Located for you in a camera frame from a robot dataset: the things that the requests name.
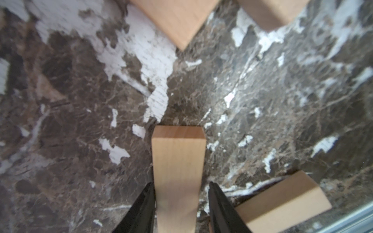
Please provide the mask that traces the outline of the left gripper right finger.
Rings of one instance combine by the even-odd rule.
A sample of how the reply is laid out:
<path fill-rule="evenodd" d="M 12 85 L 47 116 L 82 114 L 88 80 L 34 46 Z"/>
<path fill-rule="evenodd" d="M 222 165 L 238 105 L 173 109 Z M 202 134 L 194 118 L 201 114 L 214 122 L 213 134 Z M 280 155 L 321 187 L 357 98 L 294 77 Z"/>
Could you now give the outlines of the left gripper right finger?
<path fill-rule="evenodd" d="M 209 183 L 208 198 L 213 233 L 252 233 L 217 183 Z"/>

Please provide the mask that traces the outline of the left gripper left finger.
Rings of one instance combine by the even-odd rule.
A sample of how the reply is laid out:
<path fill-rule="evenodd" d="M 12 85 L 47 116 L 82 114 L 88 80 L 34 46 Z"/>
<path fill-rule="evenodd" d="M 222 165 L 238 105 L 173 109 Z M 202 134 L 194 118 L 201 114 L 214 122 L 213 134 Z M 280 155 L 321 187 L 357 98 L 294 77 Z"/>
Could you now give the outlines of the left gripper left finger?
<path fill-rule="evenodd" d="M 154 216 L 155 189 L 154 183 L 150 182 L 112 233 L 152 233 Z"/>

